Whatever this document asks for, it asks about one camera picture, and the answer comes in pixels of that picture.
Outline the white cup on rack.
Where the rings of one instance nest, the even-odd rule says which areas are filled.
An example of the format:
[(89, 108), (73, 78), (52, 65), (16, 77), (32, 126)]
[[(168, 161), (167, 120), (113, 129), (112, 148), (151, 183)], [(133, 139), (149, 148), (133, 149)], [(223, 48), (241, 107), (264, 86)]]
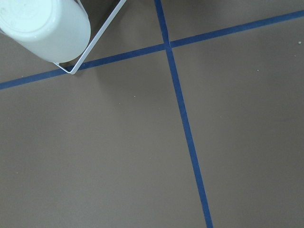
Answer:
[(69, 62), (86, 49), (91, 26), (75, 0), (2, 0), (0, 29), (38, 57)]

